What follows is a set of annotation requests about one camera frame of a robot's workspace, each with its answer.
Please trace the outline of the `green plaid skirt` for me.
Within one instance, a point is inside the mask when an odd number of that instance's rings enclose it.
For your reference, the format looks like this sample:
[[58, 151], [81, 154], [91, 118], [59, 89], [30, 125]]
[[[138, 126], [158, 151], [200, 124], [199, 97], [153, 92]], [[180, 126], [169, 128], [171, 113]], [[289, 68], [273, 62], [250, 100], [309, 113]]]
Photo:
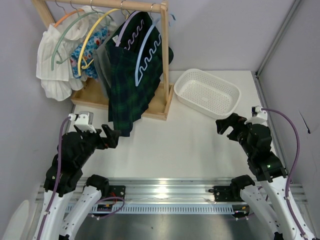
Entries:
[[[153, 21], [148, 13], [144, 15], [144, 27], [138, 38], [139, 42], [134, 51], [116, 47], [113, 42], [107, 43], [111, 65], [111, 88], [109, 97], [108, 120], [113, 123], [115, 130], [121, 131], [121, 136], [129, 137], [134, 122], [142, 117], [148, 109], [149, 103], [159, 86], [163, 74], [162, 43], [153, 55], [148, 68], [143, 73], [143, 78], [138, 87], [135, 86], [135, 68], [143, 39]], [[158, 38], [160, 32], [155, 27], [146, 43], [141, 65], [148, 55], [148, 49]]]

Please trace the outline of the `purple plastic hanger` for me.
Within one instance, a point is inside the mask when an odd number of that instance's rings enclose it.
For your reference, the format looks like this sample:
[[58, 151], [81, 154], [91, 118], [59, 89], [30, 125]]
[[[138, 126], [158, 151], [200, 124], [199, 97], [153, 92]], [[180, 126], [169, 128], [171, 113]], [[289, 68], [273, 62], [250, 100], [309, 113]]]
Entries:
[[145, 25], [145, 12], [135, 10], [121, 27], [115, 41], [116, 47], [134, 51], [139, 44], [139, 37]]

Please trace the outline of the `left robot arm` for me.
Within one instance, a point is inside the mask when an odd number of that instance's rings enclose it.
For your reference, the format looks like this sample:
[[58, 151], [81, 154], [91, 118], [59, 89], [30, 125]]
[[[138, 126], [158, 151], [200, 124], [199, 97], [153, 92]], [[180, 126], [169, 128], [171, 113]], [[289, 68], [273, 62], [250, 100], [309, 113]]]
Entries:
[[106, 177], [93, 174], [83, 187], [75, 206], [65, 214], [66, 208], [83, 175], [82, 168], [95, 150], [114, 149], [121, 131], [107, 124], [93, 132], [67, 132], [59, 138], [58, 153], [46, 172], [44, 200], [34, 233], [35, 240], [73, 240], [92, 207], [100, 200], [111, 200], [110, 184]]

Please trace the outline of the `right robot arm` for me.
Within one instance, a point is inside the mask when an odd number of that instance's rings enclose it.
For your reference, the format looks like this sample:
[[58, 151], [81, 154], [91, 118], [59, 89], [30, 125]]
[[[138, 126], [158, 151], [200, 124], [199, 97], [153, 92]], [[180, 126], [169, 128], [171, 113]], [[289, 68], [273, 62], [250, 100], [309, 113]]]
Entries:
[[232, 113], [225, 119], [216, 120], [217, 133], [222, 135], [228, 128], [231, 141], [239, 143], [247, 156], [251, 173], [266, 192], [262, 197], [255, 181], [249, 175], [235, 177], [230, 183], [230, 194], [235, 200], [244, 201], [273, 240], [315, 240], [317, 237], [307, 223], [290, 190], [290, 179], [281, 160], [272, 152], [270, 128], [265, 125], [266, 111], [253, 110], [247, 119]]

